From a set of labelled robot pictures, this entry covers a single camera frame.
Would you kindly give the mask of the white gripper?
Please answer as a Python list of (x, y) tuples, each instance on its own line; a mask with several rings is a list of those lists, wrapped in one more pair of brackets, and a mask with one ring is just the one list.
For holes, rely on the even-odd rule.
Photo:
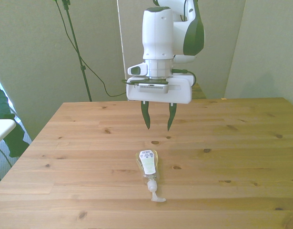
[(167, 130), (174, 120), (177, 103), (192, 100), (192, 75), (173, 75), (164, 80), (151, 80), (146, 76), (133, 76), (127, 80), (126, 95), (129, 100), (141, 101), (141, 112), (146, 127), (150, 129), (149, 102), (169, 103)]

